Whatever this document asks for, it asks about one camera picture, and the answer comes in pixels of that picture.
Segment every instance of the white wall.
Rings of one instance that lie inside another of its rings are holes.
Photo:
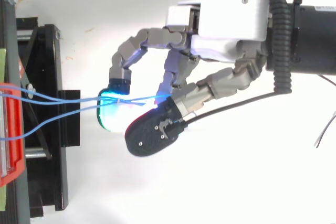
[[[22,0],[17,16],[38,16],[40,25],[62,30],[64,88],[91,97],[108,84],[118,45],[143,27],[162,27],[167,7],[178,1]],[[304,4],[336,6],[336,0]],[[133,93],[156,92],[165,55],[151,50],[133,67]],[[221,67],[200,64],[189,81]],[[272,83],[264,72],[249,90],[204,111],[269,92]],[[335,97],[322,79],[295,74],[293,94],[197,122],[147,158],[132,156],[122,134],[104,131],[96,112],[85,112],[81,147],[67,149],[70,204],[63,212],[47,207],[32,223],[335,223],[336,125],[313,147]]]

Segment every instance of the blue cable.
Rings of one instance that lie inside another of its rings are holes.
[[[59,101],[59,102],[42,102],[42,101],[36,101],[36,100],[31,100],[23,97],[18,97],[16,95],[12,94],[6,94],[6,93],[0,93],[0,97],[8,97],[16,100],[20,100],[23,102],[29,102],[33,104],[38,104],[38,105],[59,105],[59,104],[68,104],[68,103],[81,103],[81,102],[90,102],[90,101],[112,101],[117,103],[118,100],[120,100],[122,103],[127,103],[127,104],[135,104],[139,106],[145,105],[145,103],[140,103],[140,102],[132,102],[128,100],[121,100],[118,98],[113,98],[113,97],[95,97],[95,98],[85,98],[85,99],[76,99],[76,100],[64,100],[64,101]]]
[[[168,94],[168,95],[154,95],[154,96],[151,96],[151,97],[136,98],[136,99],[131,99],[131,100],[124,100],[124,99],[114,98],[114,97],[109,97],[109,96],[106,96],[106,97],[96,97],[96,98],[86,98],[86,99],[76,99],[76,100],[64,100],[64,99],[49,97],[47,95],[40,94],[40,93],[37,93],[37,92],[34,92],[34,91],[29,91],[27,89],[19,88],[19,87],[16,87],[16,86],[0,85],[0,89],[19,90],[21,92],[30,93],[30,94],[36,95],[37,97],[41,97],[41,98],[53,101],[53,102],[42,102],[42,101],[36,101],[36,100],[31,100],[31,99],[26,99],[26,98],[18,97],[16,95],[0,93],[0,96],[2,96],[2,97],[8,97],[8,98],[17,99],[17,100],[20,100],[20,101],[23,101],[23,102],[29,102],[29,103],[39,104],[39,105],[58,105],[58,104],[66,104],[66,103],[89,102],[89,101],[111,101],[111,103],[101,104],[101,105],[96,105],[96,106],[91,106],[91,107],[87,107],[87,108],[84,108],[84,109],[71,111],[71,112],[68,112],[68,113],[56,116],[54,118],[51,118],[51,119],[48,119],[48,120],[44,121],[43,123],[39,124],[34,129],[32,129],[31,131],[25,133],[24,135],[16,136],[16,137],[0,138],[0,141],[14,141],[14,140],[18,140],[18,139],[21,139],[21,138],[25,138],[25,137],[33,134],[35,131],[37,131],[39,128],[41,128],[42,126],[46,125],[47,123],[50,123],[52,121],[64,118],[64,117],[69,116],[69,115],[80,113],[82,111],[86,111],[86,110],[90,110],[90,109],[97,109],[97,108],[100,108],[100,107],[103,107],[103,106],[108,106],[108,105],[116,104],[118,102],[142,106],[142,105],[145,105],[145,103],[134,102],[134,101],[141,101],[141,100],[148,100],[148,99],[155,99],[155,98],[169,97],[170,96],[170,94]]]
[[[21,136],[16,136],[16,137],[6,137],[6,138],[0,138],[0,141],[14,141],[14,140],[18,140],[18,139],[21,139],[21,138],[25,138],[31,134],[33,134],[35,131],[37,131],[39,128],[41,128],[42,126],[46,125],[47,123],[50,123],[52,121],[55,121],[55,120],[58,120],[58,119],[61,119],[61,118],[64,118],[66,116],[69,116],[69,115],[73,115],[73,114],[77,114],[77,113],[80,113],[80,112],[83,112],[85,110],[92,110],[92,109],[97,109],[97,108],[100,108],[100,107],[103,107],[103,106],[109,106],[109,105],[112,105],[114,104],[114,102],[112,103],[107,103],[107,104],[103,104],[103,105],[96,105],[96,106],[91,106],[91,107],[87,107],[87,108],[84,108],[84,109],[80,109],[80,110],[75,110],[75,111],[71,111],[71,112],[68,112],[68,113],[65,113],[63,115],[58,115],[54,118],[50,118],[46,121],[44,121],[43,123],[39,124],[38,126],[36,126],[35,128],[33,128],[31,131],[21,135]]]
[[[154,95],[154,96],[151,96],[151,97],[143,97],[143,98],[136,98],[136,99],[131,99],[131,100],[124,100],[124,99],[120,99],[120,98],[114,98],[114,97],[109,97],[109,96],[102,96],[102,97],[96,97],[96,98],[86,98],[86,99],[77,99],[77,100],[64,100],[64,99],[59,99],[59,98],[54,98],[54,97],[49,97],[47,95],[44,95],[44,94],[41,94],[41,93],[37,93],[37,92],[34,92],[34,91],[30,91],[30,90],[27,90],[27,89],[23,89],[23,88],[19,88],[19,87],[16,87],[16,86],[9,86],[9,85],[0,85],[0,89],[14,89],[14,90],[19,90],[21,92],[25,92],[25,93],[28,93],[28,94],[33,94],[37,97],[41,97],[41,98],[44,98],[44,99],[47,99],[47,100],[51,100],[51,101],[58,101],[58,102],[64,102],[64,103],[77,103],[77,102],[88,102],[88,101],[109,101],[109,100],[112,100],[114,101],[115,99],[118,99],[119,101],[123,102],[123,103],[131,103],[131,104],[135,104],[135,103],[132,103],[132,101],[141,101],[141,100],[148,100],[148,99],[155,99],[155,98],[161,98],[161,97],[169,97],[170,94],[164,94],[164,95]],[[55,103],[55,104],[41,104],[41,105],[56,105],[56,104],[62,104],[62,103]]]

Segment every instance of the robotic hand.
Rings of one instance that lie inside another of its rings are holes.
[[[325,7],[302,7],[301,3],[302,0],[293,4],[286,0],[181,2],[169,8],[165,27],[140,30],[125,41],[112,57],[108,89],[114,93],[129,94],[130,67],[148,48],[170,50],[157,94],[171,96],[157,98],[158,107],[128,127],[125,139],[129,151],[148,156],[166,148],[190,123],[184,117],[205,102],[247,89],[266,63],[267,69],[274,71],[274,93],[226,109],[290,93],[291,71],[335,74],[336,57],[332,52],[336,50],[336,13]],[[235,66],[187,84],[186,78],[200,60]]]

